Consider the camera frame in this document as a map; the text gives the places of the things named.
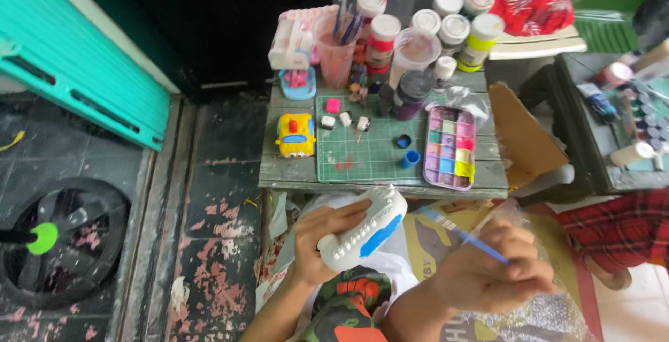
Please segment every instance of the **green brush head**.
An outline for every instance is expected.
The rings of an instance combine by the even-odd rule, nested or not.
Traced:
[[[25,244],[28,252],[35,256],[49,252],[58,239],[58,228],[53,223],[42,223],[31,229],[30,232],[37,234],[35,242]]]

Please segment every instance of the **clear plastic cup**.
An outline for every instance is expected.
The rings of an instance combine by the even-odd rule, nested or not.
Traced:
[[[403,29],[395,37],[395,56],[390,66],[390,87],[397,88],[399,78],[409,70],[425,71],[441,55],[441,41],[428,31]]]
[[[348,83],[348,74],[351,72],[353,51],[357,40],[356,35],[351,38],[350,44],[337,43],[332,37],[336,17],[336,13],[327,14],[316,23],[316,47],[321,56],[321,73],[325,84],[334,89],[345,88]]]

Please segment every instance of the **yellow paint bottle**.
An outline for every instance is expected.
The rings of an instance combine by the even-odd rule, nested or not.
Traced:
[[[479,70],[504,28],[504,21],[495,14],[481,14],[474,18],[466,46],[457,55],[457,68],[467,73]]]

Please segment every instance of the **purple jar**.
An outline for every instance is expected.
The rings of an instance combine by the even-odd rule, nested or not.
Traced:
[[[407,121],[414,118],[423,107],[432,90],[432,76],[418,70],[410,70],[402,75],[393,96],[395,118]]]

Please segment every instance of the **wheel rim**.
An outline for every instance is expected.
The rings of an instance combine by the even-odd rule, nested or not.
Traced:
[[[13,229],[53,223],[58,238],[33,255],[23,245],[0,250],[3,289],[31,308],[60,308],[85,299],[113,274],[121,252],[129,203],[108,183],[67,178],[46,186],[19,210]]]

